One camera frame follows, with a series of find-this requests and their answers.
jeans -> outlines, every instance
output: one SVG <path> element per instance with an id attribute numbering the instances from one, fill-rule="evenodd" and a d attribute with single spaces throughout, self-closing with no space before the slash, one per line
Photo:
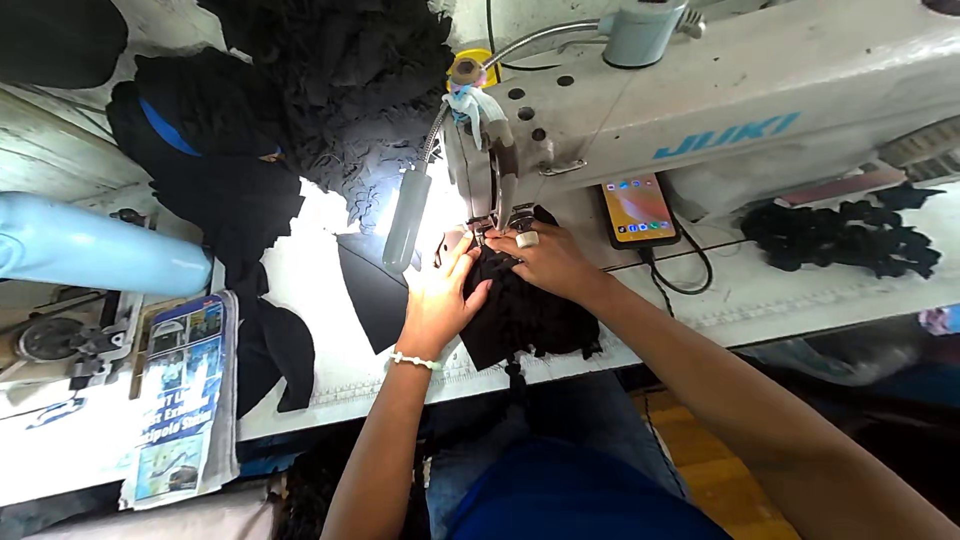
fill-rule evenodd
<path id="1" fill-rule="evenodd" d="M 527 393 L 526 416 L 511 405 L 503 421 L 479 439 L 434 454 L 426 502 L 435 540 L 446 537 L 446 524 L 473 483 L 504 451 L 531 436 L 560 439 L 613 455 L 667 492 L 689 501 L 686 484 L 613 372 L 532 385 Z M 502 395 L 484 394 L 435 405 L 430 412 L 433 429 L 443 433 L 472 422 L 499 400 Z"/>

bracelet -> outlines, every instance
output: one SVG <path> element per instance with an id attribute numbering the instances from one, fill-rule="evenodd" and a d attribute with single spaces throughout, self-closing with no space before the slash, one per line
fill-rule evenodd
<path id="1" fill-rule="evenodd" d="M 400 353 L 400 352 L 390 353 L 390 360 L 393 360 L 394 364 L 399 364 L 401 361 L 410 362 L 414 365 L 430 368 L 433 371 L 440 371 L 444 369 L 444 365 L 441 364 L 440 362 L 431 362 L 429 360 L 421 360 L 419 356 L 404 356 L 403 353 Z"/>

person's right hand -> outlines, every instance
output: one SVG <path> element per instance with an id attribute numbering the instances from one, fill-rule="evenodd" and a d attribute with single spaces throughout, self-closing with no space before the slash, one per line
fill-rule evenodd
<path id="1" fill-rule="evenodd" d="M 517 232 L 513 229 L 504 234 L 490 229 L 486 233 L 487 245 L 522 260 L 514 266 L 514 272 L 528 283 L 573 302 L 580 302 L 578 294 L 582 296 L 593 284 L 604 280 L 606 274 L 584 258 L 569 231 L 539 221 L 531 227 L 540 238 L 537 246 L 517 247 Z"/>

blue fabric strip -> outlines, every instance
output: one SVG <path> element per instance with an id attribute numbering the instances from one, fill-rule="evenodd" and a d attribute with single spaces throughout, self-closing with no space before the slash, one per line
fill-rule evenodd
<path id="1" fill-rule="evenodd" d="M 160 135 L 163 140 L 167 141 L 167 144 L 173 146 L 177 150 L 180 150 L 184 154 L 196 156 L 197 158 L 201 158 L 203 156 L 203 154 L 200 152 L 190 148 L 190 145 L 187 144 L 186 141 L 183 140 L 183 137 L 180 136 L 177 128 L 174 128 L 168 124 L 167 121 L 164 120 L 163 117 L 161 117 L 159 113 L 157 113 L 156 110 L 150 106 L 149 103 L 147 103 L 147 100 L 143 99 L 142 97 L 140 98 L 140 108 L 143 109 L 143 113 L 147 115 L 147 121 L 150 122 L 150 125 L 154 128 L 156 134 Z"/>

yellow floor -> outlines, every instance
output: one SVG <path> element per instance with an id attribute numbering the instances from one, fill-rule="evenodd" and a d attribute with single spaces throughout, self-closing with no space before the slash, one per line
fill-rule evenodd
<path id="1" fill-rule="evenodd" d="M 634 396 L 642 414 L 642 395 Z M 650 417 L 693 501 L 735 540 L 798 540 L 750 471 L 669 392 L 650 394 Z"/>

